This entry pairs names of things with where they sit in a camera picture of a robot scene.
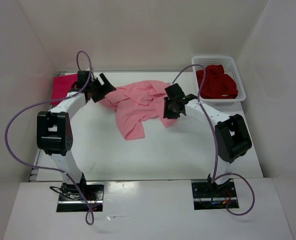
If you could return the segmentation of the light pink t-shirt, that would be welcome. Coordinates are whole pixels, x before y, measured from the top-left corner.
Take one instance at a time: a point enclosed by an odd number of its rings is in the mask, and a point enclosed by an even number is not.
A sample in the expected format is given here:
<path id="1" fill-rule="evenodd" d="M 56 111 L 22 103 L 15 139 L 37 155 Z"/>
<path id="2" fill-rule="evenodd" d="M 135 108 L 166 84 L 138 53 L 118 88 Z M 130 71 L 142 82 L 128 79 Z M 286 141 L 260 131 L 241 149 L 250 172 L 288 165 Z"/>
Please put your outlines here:
<path id="1" fill-rule="evenodd" d="M 143 122 L 158 118 L 165 128 L 176 122 L 164 118 L 165 89 L 169 86 L 159 80 L 134 82 L 117 87 L 99 103 L 115 111 L 117 127 L 125 140 L 143 139 Z"/>

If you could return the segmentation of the magenta t-shirt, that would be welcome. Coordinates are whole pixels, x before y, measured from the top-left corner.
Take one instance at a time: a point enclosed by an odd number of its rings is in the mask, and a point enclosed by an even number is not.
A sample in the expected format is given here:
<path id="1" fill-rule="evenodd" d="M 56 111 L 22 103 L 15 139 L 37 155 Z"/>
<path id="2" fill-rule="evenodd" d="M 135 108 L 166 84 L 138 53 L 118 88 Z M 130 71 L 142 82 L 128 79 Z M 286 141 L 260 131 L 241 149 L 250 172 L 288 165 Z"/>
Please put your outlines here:
<path id="1" fill-rule="evenodd" d="M 51 99 L 65 98 L 71 89 L 76 89 L 75 82 L 77 80 L 78 75 L 76 73 L 55 77 L 53 79 Z"/>

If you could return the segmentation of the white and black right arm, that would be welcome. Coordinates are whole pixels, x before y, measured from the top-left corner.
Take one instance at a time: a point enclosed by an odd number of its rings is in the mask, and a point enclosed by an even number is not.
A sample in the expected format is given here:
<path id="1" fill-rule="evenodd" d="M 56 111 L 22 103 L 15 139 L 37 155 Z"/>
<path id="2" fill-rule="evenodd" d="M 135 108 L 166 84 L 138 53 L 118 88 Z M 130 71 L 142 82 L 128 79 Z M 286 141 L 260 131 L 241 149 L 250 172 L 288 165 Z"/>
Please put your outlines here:
<path id="1" fill-rule="evenodd" d="M 213 197 L 220 196 L 230 180 L 234 161 L 252 148 L 244 118 L 218 111 L 193 94 L 184 94 L 177 83 L 168 86 L 165 92 L 164 118 L 178 119 L 182 114 L 209 124 L 214 137 L 215 163 L 207 177 L 207 191 Z"/>

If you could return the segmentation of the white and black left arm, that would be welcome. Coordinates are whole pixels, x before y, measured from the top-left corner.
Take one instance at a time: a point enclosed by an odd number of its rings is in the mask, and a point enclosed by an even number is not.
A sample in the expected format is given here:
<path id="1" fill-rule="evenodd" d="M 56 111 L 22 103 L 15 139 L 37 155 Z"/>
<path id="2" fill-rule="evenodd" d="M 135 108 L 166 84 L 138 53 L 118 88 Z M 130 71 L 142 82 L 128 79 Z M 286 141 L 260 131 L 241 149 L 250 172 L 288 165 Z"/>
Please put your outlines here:
<path id="1" fill-rule="evenodd" d="M 87 70 L 77 72 L 75 81 L 66 97 L 49 111 L 37 115 L 37 146 L 48 155 L 62 176 L 62 193 L 69 193 L 77 200 L 84 199 L 88 187 L 83 172 L 72 154 L 73 131 L 71 118 L 89 100 L 97 103 L 116 88 L 101 73 L 99 77 Z"/>

